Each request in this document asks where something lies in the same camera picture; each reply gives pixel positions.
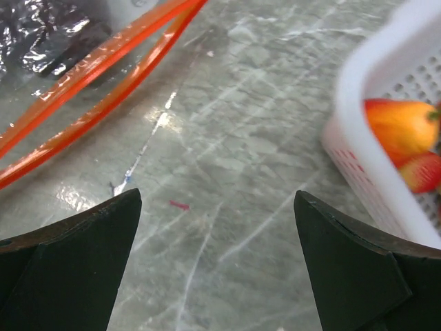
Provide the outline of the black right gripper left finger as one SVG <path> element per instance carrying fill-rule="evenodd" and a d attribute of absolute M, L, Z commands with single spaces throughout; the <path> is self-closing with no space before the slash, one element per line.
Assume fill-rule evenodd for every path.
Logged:
<path fill-rule="evenodd" d="M 1 329 L 106 330 L 141 207 L 135 188 L 1 240 Z"/>

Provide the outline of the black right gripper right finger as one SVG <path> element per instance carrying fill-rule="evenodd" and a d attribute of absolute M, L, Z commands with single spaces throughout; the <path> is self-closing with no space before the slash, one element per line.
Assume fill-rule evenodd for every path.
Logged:
<path fill-rule="evenodd" d="M 440 329 L 440 250 L 354 219 L 305 191 L 296 227 L 323 330 Z"/>

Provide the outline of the red fake cherry bunch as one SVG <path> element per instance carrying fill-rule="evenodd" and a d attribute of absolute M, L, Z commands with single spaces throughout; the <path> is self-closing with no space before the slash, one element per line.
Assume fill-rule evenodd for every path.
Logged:
<path fill-rule="evenodd" d="M 399 173 L 414 194 L 435 190 L 440 185 L 440 155 L 419 154 L 400 166 Z"/>

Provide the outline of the small orange red fruit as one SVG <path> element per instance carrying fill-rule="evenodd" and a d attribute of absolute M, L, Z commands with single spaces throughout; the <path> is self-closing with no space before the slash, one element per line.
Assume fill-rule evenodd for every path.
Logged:
<path fill-rule="evenodd" d="M 371 131 L 391 159 L 406 159 L 435 145 L 440 107 L 422 101 L 365 99 Z"/>

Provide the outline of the clear zip top bag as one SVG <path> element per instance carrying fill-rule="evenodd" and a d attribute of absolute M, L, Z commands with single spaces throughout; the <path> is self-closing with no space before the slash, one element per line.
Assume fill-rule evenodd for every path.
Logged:
<path fill-rule="evenodd" d="M 105 98 L 64 131 L 3 169 L 1 187 L 5 188 L 14 183 L 60 153 L 128 98 L 163 60 L 205 4 L 205 1 L 166 1 L 131 22 L 67 71 L 1 135 L 2 155 L 7 154 L 67 101 L 98 79 L 144 40 L 163 26 L 166 27 L 154 47 Z"/>

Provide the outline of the white perforated basket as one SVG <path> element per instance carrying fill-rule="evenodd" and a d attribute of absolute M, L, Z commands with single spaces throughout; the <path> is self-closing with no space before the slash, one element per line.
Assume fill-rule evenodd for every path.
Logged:
<path fill-rule="evenodd" d="M 342 65 L 322 144 L 380 229 L 440 247 L 440 2 L 406 1 Z"/>

